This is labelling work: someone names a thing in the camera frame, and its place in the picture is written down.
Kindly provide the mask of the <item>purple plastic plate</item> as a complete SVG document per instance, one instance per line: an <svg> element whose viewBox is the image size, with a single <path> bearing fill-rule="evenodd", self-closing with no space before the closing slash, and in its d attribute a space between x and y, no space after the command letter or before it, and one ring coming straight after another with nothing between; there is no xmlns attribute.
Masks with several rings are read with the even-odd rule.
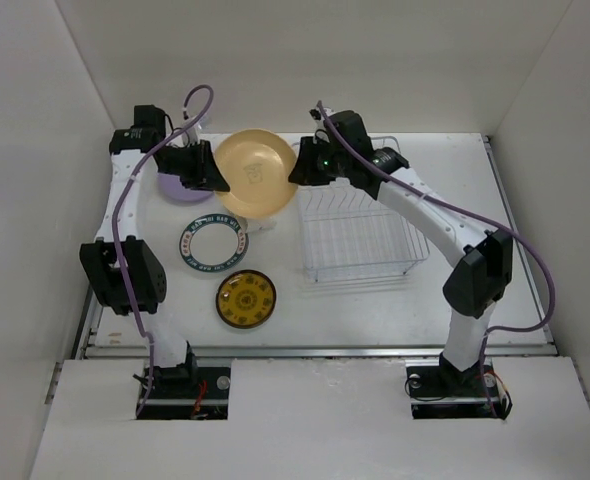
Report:
<svg viewBox="0 0 590 480"><path fill-rule="evenodd" d="M185 188L177 176L169 174L159 173L157 175L157 186L160 194L166 200L177 204L198 204L213 196L211 191Z"/></svg>

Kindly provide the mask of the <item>beige plastic plate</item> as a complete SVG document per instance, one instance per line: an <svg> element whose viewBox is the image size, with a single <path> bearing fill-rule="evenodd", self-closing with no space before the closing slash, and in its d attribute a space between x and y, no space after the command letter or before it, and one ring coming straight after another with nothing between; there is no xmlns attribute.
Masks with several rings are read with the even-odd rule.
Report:
<svg viewBox="0 0 590 480"><path fill-rule="evenodd" d="M271 217L284 209L297 191L289 181L297 154L279 135L247 129L229 135L214 152L228 192L219 192L223 206L249 219Z"/></svg>

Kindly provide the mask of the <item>dark green rimmed plate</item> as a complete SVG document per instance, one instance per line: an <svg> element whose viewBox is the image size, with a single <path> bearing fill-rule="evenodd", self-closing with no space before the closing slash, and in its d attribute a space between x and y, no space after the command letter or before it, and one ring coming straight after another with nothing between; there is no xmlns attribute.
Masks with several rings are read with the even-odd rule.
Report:
<svg viewBox="0 0 590 480"><path fill-rule="evenodd" d="M233 216L203 215L190 222L179 239L179 253L193 270L217 273L238 265L249 247L248 234Z"/></svg>

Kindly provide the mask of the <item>white wire dish rack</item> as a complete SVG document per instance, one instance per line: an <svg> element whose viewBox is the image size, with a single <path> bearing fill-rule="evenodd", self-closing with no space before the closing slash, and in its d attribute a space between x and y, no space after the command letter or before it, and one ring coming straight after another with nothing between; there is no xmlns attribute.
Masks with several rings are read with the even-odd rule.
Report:
<svg viewBox="0 0 590 480"><path fill-rule="evenodd" d="M311 283L400 278L429 258L421 232L346 179L301 187L297 206Z"/></svg>

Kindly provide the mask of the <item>yellow rimmed amber plate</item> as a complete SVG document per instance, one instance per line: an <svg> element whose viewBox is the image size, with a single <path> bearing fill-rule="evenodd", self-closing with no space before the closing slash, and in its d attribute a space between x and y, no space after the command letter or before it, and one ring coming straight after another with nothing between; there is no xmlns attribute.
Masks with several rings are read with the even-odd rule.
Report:
<svg viewBox="0 0 590 480"><path fill-rule="evenodd" d="M272 280L257 270L239 270L219 285L215 307L220 319L230 327L253 329L273 314L277 291Z"/></svg>

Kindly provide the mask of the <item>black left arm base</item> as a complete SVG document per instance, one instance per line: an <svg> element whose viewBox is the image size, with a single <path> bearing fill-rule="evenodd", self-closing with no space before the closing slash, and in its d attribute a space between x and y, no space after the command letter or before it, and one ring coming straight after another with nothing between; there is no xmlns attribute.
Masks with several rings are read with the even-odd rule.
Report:
<svg viewBox="0 0 590 480"><path fill-rule="evenodd" d="M184 367L154 369L148 393L148 368L133 375L140 384L135 407L137 420L227 420L231 368L202 366L189 371Z"/></svg>

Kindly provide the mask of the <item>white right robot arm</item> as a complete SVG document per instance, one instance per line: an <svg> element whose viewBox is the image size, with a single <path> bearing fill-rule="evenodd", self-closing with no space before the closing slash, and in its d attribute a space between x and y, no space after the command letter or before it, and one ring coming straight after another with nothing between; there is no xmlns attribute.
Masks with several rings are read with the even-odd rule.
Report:
<svg viewBox="0 0 590 480"><path fill-rule="evenodd" d="M300 140L290 182L323 186L347 180L409 221L451 266L442 287L451 320L438 381L445 391L462 393L474 382L490 317L512 280L511 235L433 193L397 151L375 148L355 111L315 107L309 114L316 129Z"/></svg>

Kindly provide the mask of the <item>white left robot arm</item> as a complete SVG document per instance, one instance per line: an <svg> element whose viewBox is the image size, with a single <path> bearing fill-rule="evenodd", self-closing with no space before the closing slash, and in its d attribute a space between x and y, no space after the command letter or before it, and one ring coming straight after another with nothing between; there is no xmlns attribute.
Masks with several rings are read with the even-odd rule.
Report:
<svg viewBox="0 0 590 480"><path fill-rule="evenodd" d="M127 129L114 132L109 143L112 178L102 223L79 258L91 289L116 315L131 317L148 344L149 370L139 376L142 384L166 385L176 396L192 394L199 373L190 345L184 344L178 361L162 360L166 348L161 334L146 326L144 317L157 313L167 295L164 267L142 238L138 219L144 196L144 171L175 177L192 191L228 192L229 183L215 164L209 141L197 132L201 118L185 117L182 126L171 128L166 112L155 105L137 105Z"/></svg>

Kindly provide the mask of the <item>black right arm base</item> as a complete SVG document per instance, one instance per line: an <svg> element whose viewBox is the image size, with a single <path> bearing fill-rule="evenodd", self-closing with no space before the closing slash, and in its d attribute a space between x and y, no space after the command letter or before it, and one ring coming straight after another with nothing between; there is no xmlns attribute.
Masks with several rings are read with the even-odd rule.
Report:
<svg viewBox="0 0 590 480"><path fill-rule="evenodd" d="M489 364L484 375L478 367L449 372L439 365L406 367L404 388L414 420L506 420L513 401L505 384Z"/></svg>

